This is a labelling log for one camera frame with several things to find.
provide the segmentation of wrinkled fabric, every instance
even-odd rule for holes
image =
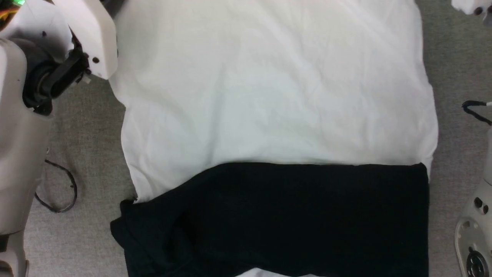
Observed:
[[[127,0],[116,23],[139,202],[226,162],[430,169],[413,0]]]

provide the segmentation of white plastic casing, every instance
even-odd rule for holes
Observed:
[[[101,2],[53,0],[53,3],[55,5],[44,0],[26,1],[0,32],[0,37],[30,40],[61,62],[73,49],[73,32],[89,56],[92,74],[103,79],[111,77],[118,67],[116,27]]]
[[[451,4],[457,10],[465,14],[472,14],[476,8],[482,7],[484,10],[492,4],[491,0],[452,0]]]
[[[118,67],[116,26],[100,0],[52,1],[89,55],[92,73],[103,79],[111,77]]]
[[[489,149],[485,163],[483,179],[469,198],[461,213],[455,229],[455,248],[461,274],[468,277],[466,260],[469,249],[480,252],[492,276],[492,129],[489,130]],[[475,199],[482,201],[481,207],[475,205]]]
[[[15,277],[26,275],[23,234],[41,182],[52,116],[28,109],[22,93],[27,61],[13,42],[0,38],[0,234],[9,235],[0,260]]]

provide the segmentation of black garment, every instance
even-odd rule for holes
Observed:
[[[427,277],[426,167],[224,164],[121,204],[131,277]]]

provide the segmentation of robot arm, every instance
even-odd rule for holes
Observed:
[[[465,14],[484,14],[484,25],[492,27],[492,0],[452,0],[451,4]]]
[[[0,8],[6,1],[23,5],[0,25],[0,276],[24,277],[24,229],[52,100],[84,74],[108,79],[116,71],[116,28],[99,0],[0,0]]]

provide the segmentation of black cable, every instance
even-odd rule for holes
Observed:
[[[73,208],[73,206],[75,205],[75,202],[77,201],[77,194],[78,194],[78,190],[77,190],[77,183],[75,182],[75,178],[73,177],[72,173],[70,172],[70,170],[62,167],[61,165],[59,164],[56,164],[56,163],[53,163],[53,162],[50,162],[48,160],[44,160],[45,163],[47,163],[48,165],[50,166],[54,166],[58,169],[61,169],[63,171],[65,171],[65,173],[67,174],[68,178],[70,178],[70,182],[72,182],[72,185],[70,186],[71,188],[73,188],[73,200],[72,202],[65,208],[62,208],[62,209],[56,209],[50,205],[48,205],[46,202],[44,202],[43,200],[41,200],[38,196],[37,193],[34,194],[34,197],[36,198],[36,200],[38,200],[38,202],[45,206],[48,210],[50,210],[51,212],[54,212],[54,213],[62,213],[62,212],[66,212],[66,211],[69,211]]]
[[[489,125],[492,125],[492,121],[490,121],[489,119],[481,116],[480,114],[472,111],[471,109],[469,109],[468,107],[469,106],[487,106],[487,103],[486,102],[482,102],[482,101],[475,101],[475,100],[468,100],[468,101],[465,101],[463,103],[463,105],[461,105],[463,110],[467,113],[467,114],[471,114],[473,115],[476,119],[482,121],[482,122],[485,122]]]

